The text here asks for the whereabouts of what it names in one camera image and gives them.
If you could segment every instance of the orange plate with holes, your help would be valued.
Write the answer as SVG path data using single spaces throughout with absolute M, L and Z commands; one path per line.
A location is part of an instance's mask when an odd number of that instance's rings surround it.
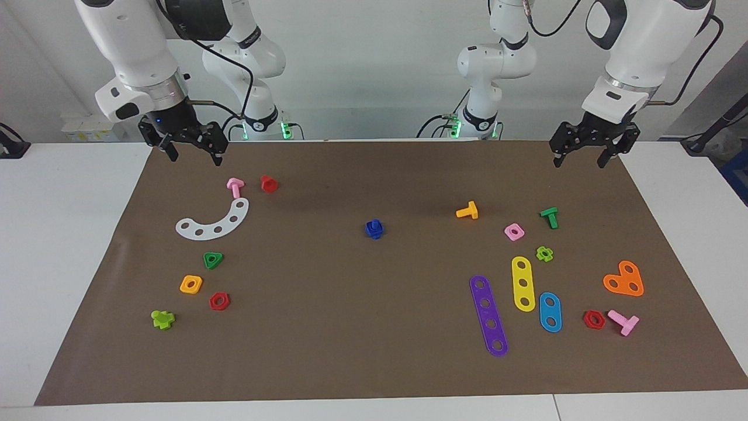
M 631 295 L 632 297 L 641 297 L 644 295 L 644 282 L 639 268 L 628 260 L 624 260 L 618 265 L 620 275 L 606 275 L 603 278 L 605 288 L 616 294 Z

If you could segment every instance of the purple plate with holes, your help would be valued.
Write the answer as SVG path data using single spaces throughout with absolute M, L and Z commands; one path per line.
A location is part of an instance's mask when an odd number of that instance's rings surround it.
M 491 284 L 484 276 L 473 276 L 470 280 L 470 291 L 473 293 L 475 310 L 478 312 L 480 328 L 483 331 L 485 348 L 494 357 L 503 357 L 509 352 L 504 329 L 501 325 L 499 310 L 491 293 Z

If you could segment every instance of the pink bolt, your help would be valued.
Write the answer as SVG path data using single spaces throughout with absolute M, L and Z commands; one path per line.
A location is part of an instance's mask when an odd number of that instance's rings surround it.
M 226 188 L 231 190 L 231 193 L 233 194 L 235 199 L 242 197 L 242 195 L 239 194 L 239 189 L 241 189 L 243 186 L 244 181 L 241 181 L 238 178 L 230 178 L 229 182 L 226 183 Z
M 613 321 L 615 321 L 617 324 L 620 324 L 623 329 L 621 329 L 621 334 L 623 336 L 628 336 L 629 333 L 634 329 L 634 326 L 639 323 L 639 318 L 637 316 L 631 316 L 631 318 L 625 318 L 620 313 L 618 313 L 616 310 L 610 310 L 608 312 L 608 317 L 612 318 Z

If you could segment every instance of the white arc-shaped piece with holes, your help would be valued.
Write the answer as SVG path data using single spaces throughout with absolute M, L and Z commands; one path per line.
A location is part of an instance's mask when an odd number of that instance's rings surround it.
M 185 218 L 177 222 L 177 233 L 188 240 L 208 241 L 221 238 L 235 230 L 249 212 L 249 201 L 240 197 L 231 202 L 231 209 L 220 221 L 204 225 L 192 218 Z

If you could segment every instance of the red hexagonal nut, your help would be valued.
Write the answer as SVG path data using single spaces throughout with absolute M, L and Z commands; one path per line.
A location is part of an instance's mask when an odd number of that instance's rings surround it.
M 265 193 L 273 193 L 275 190 L 278 190 L 278 182 L 269 175 L 264 175 L 260 178 L 260 186 Z
M 605 327 L 605 316 L 597 310 L 584 313 L 584 324 L 590 329 L 600 330 Z
M 210 308 L 221 311 L 225 310 L 226 307 L 231 304 L 231 299 L 229 299 L 229 294 L 226 294 L 225 292 L 216 292 L 213 294 L 212 297 L 210 297 Z

